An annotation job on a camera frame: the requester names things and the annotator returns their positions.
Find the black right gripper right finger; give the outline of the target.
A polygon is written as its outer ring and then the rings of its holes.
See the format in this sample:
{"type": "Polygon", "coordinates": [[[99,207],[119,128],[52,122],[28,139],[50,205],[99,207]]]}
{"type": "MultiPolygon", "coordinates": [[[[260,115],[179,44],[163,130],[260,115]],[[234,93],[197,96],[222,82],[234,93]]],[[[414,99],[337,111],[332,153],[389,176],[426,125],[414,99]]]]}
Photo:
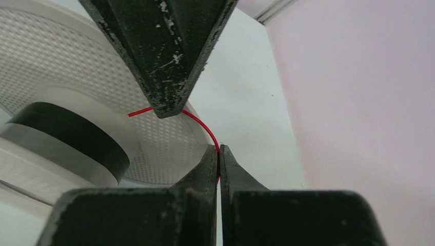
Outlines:
{"type": "Polygon", "coordinates": [[[220,147],[224,245],[386,245],[375,214],[347,190],[270,190],[220,147]]]}

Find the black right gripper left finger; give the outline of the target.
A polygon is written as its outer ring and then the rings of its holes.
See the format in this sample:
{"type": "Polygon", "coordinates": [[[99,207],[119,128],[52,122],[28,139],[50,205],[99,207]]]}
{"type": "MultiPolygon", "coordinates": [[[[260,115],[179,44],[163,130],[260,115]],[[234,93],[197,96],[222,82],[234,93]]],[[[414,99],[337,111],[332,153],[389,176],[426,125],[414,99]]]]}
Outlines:
{"type": "Polygon", "coordinates": [[[37,245],[215,245],[217,155],[209,146],[168,188],[68,191],[37,245]]]}

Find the white plastic cable spool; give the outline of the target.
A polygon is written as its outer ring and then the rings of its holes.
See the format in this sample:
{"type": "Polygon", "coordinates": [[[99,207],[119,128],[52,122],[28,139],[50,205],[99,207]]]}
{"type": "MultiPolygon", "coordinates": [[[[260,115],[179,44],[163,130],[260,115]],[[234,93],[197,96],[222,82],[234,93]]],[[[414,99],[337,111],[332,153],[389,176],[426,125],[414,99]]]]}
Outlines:
{"type": "Polygon", "coordinates": [[[45,219],[59,197],[123,180],[168,187],[210,145],[160,119],[96,25],[52,1],[1,1],[1,202],[45,219]]]}

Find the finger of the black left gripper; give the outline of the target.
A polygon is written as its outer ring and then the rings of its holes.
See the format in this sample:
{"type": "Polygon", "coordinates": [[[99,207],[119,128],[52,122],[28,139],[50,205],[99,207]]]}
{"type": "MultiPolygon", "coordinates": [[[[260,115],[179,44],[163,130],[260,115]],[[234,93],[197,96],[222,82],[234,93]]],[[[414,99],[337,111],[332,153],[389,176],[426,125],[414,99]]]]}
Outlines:
{"type": "Polygon", "coordinates": [[[236,1],[81,1],[158,118],[179,115],[236,1]]]}

